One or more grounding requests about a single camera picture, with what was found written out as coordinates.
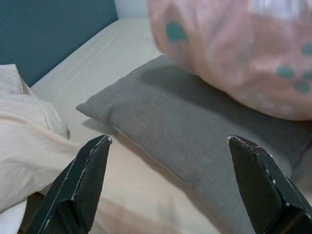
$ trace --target bed sheet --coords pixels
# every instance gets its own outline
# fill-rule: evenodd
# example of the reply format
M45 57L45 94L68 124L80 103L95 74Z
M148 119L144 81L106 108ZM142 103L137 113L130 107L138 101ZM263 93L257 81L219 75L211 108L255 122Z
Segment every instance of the bed sheet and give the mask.
M115 136L94 233L102 232L101 228L108 234L219 233L204 215L207 211L178 179L117 136L110 126L75 110L90 96L159 55L148 19L120 19L32 87L40 98L54 105L72 138L81 144L103 133Z

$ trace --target pink pillowcase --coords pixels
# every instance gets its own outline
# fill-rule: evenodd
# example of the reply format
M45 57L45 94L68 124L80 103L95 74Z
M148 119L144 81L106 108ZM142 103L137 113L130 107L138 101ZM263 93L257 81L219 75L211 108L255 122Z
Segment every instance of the pink pillowcase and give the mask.
M159 49L265 114L312 119L308 0L149 0Z

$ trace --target white pillow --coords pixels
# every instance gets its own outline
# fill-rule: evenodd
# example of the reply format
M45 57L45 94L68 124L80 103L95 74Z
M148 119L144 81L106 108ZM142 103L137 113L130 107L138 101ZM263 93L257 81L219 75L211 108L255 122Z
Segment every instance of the white pillow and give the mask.
M38 99L15 65L0 65L0 212L50 183L80 145L53 106Z

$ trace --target bed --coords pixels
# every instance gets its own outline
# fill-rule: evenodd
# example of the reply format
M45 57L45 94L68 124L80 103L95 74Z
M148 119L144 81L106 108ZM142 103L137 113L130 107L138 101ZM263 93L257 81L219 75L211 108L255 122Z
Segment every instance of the bed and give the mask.
M54 105L81 145L103 133L114 136L91 233L219 233L177 178L110 126L75 109L160 55L148 19L117 20L113 0L2 0L0 14L6 23L0 26L5 35L0 63L17 64L21 77Z

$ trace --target pillow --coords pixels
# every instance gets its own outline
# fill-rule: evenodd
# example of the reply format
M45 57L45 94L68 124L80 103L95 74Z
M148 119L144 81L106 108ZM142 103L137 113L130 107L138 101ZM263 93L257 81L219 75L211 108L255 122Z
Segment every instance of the pillow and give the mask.
M53 106L36 98L16 66L0 66L0 213L50 183L80 146Z
M110 122L199 194L226 233L253 228L235 180L227 137L266 149L290 175L312 133L299 123L248 109L166 56L137 68L77 107Z

